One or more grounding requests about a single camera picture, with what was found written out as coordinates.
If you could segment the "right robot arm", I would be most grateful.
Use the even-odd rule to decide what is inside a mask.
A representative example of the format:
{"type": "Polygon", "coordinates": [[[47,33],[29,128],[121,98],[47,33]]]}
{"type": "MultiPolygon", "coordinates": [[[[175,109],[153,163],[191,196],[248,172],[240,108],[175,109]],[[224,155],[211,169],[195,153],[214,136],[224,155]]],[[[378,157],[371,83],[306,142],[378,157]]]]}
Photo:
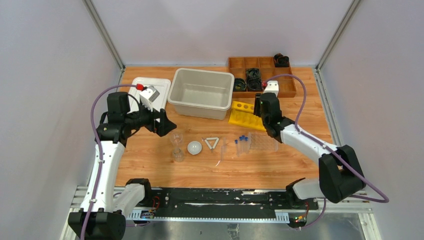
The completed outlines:
{"type": "Polygon", "coordinates": [[[347,144],[322,141],[296,126],[295,121],[283,116],[274,93],[257,93],[253,113],[261,118],[271,138],[295,148],[318,166],[318,178],[300,178],[286,186],[285,201],[290,208],[298,209],[312,198],[339,203],[366,187],[355,150],[347,144]]]}

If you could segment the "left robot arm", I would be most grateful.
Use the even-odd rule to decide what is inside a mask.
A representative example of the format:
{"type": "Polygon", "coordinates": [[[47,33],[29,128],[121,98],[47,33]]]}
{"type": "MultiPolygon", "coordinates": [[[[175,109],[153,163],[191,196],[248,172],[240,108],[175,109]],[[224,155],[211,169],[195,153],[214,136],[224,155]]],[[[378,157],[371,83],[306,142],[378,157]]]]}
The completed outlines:
{"type": "Polygon", "coordinates": [[[157,90],[142,90],[137,111],[131,111],[127,92],[107,96],[107,111],[93,127],[96,146],[91,180],[79,210],[68,216],[68,225],[81,240],[121,240],[133,209],[155,203],[147,178],[130,179],[117,197],[114,189],[121,158],[134,133],[146,128],[163,137],[177,127],[163,108],[154,108],[158,96],[157,90]]]}

